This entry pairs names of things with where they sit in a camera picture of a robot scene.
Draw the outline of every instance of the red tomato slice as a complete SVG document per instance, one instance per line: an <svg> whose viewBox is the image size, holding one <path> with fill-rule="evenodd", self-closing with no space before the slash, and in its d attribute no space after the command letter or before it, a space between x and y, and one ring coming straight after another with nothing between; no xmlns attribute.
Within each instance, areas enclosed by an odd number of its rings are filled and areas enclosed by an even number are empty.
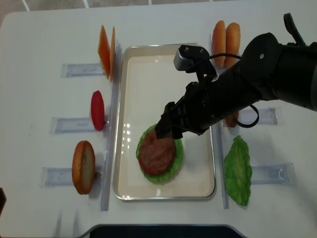
<svg viewBox="0 0 317 238"><path fill-rule="evenodd" d="M100 91L93 93L91 98L91 117L96 130L103 130L105 125L105 106Z"/></svg>

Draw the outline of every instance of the black cable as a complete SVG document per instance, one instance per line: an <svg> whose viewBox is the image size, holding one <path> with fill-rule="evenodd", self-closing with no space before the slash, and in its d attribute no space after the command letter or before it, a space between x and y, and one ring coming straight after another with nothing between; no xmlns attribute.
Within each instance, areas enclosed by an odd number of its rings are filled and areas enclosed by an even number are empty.
<svg viewBox="0 0 317 238"><path fill-rule="evenodd" d="M233 120L234 120L235 122L237 122L237 124L238 124L239 126L244 127L244 128L251 128L251 127L255 126L255 125L259 122L260 115L259 115L258 109L257 109L255 106L253 106L253 105L250 105L250 107L258 114L257 119L256 119L253 123L247 125L247 124L243 124L243 123L239 122L236 118L233 118Z"/></svg>
<svg viewBox="0 0 317 238"><path fill-rule="evenodd" d="M202 59L202 60L198 61L197 63L195 63L192 66L190 66L186 71L192 70L193 68L195 68L197 65L199 65L202 62L205 62L207 60L211 60L213 58L221 57L221 56L234 57L234 58L239 59L239 60L241 59L241 56L237 56L237 55L229 54L229 53L220 53L220 54L212 55L212 56L209 56L208 58L205 58L205 59Z"/></svg>

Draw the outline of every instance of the black object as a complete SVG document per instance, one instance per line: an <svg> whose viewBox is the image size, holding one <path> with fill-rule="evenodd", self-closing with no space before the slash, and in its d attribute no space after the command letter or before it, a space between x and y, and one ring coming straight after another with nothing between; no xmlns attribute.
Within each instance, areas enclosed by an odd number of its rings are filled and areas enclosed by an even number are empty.
<svg viewBox="0 0 317 238"><path fill-rule="evenodd" d="M306 46L290 14L284 15L296 44L282 45L271 34L257 36L241 60L217 76L202 47L182 45L174 58L177 70L196 72L198 82L165 106L155 127L158 138L203 134L209 126L259 100L283 100L317 111L317 43Z"/></svg>
<svg viewBox="0 0 317 238"><path fill-rule="evenodd" d="M0 216L1 216L1 212L3 211L5 202L6 202L6 197L2 187L0 187Z"/></svg>
<svg viewBox="0 0 317 238"><path fill-rule="evenodd" d="M251 127L255 126L256 124L258 124L259 119L260 119L259 111L258 111L258 109L257 109L255 106L253 106L253 105L250 105L250 107L256 112L256 114L257 114L258 116L257 116L256 120L255 120L254 122L252 122L251 124L243 124L243 123L239 122L236 118L233 118L233 119L237 122L237 124L238 124L240 127L251 128Z"/></svg>
<svg viewBox="0 0 317 238"><path fill-rule="evenodd" d="M177 225L145 225L145 226L101 226L90 233L90 238L242 238L227 226L177 226Z"/></svg>

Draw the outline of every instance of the food item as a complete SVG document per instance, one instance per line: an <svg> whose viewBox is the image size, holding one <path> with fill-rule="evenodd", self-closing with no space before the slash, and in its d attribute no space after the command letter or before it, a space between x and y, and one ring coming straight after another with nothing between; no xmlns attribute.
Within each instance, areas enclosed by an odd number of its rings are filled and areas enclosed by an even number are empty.
<svg viewBox="0 0 317 238"><path fill-rule="evenodd" d="M88 141L80 141L74 152L72 178L79 194L88 194L95 178L95 153Z"/></svg>
<svg viewBox="0 0 317 238"><path fill-rule="evenodd" d="M180 139L158 139L155 125L147 129L140 138L136 151L140 168L151 182L165 182L178 171L183 159Z"/></svg>
<svg viewBox="0 0 317 238"><path fill-rule="evenodd" d="M176 147L173 138L158 139L154 129L150 130L140 145L139 163L150 176L161 175L174 161Z"/></svg>
<svg viewBox="0 0 317 238"><path fill-rule="evenodd" d="M231 23L226 29L226 53L237 55L240 48L240 26L237 23ZM226 56L224 66L230 68L236 63L237 59Z"/></svg>
<svg viewBox="0 0 317 238"><path fill-rule="evenodd" d="M251 194L252 168L248 144L240 135L233 139L224 159L224 176L228 195L239 205L247 206Z"/></svg>
<svg viewBox="0 0 317 238"><path fill-rule="evenodd" d="M212 34L212 54L226 53L226 29L224 21L219 21ZM216 64L223 67L225 56L214 58Z"/></svg>
<svg viewBox="0 0 317 238"><path fill-rule="evenodd" d="M105 125L105 106L100 91L93 93L90 110L95 129L99 131L103 130Z"/></svg>
<svg viewBox="0 0 317 238"><path fill-rule="evenodd" d="M225 118L226 124L228 127L235 127L237 125L237 120L239 117L239 111L235 112L232 115L229 115Z"/></svg>
<svg viewBox="0 0 317 238"><path fill-rule="evenodd" d="M99 36L99 45L98 45L98 54L103 64L105 74L107 79L110 75L110 47L107 38L107 34L104 26L101 26L100 36Z"/></svg>
<svg viewBox="0 0 317 238"><path fill-rule="evenodd" d="M112 39L110 49L110 80L113 81L114 74L114 59L115 59L115 29L112 28Z"/></svg>

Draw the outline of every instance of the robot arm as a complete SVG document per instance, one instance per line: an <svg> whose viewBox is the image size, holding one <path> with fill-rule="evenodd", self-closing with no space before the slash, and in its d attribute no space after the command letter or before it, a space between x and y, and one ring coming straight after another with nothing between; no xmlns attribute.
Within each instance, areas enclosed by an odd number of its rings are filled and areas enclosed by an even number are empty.
<svg viewBox="0 0 317 238"><path fill-rule="evenodd" d="M182 138L191 131L203 134L209 126L259 100L283 100L317 111L317 43L306 46L286 14L287 30L297 44L282 45L271 34L257 36L241 60L217 76L202 47L181 46L175 56L177 70L196 72L198 82L185 95L165 106L155 127L158 138Z"/></svg>

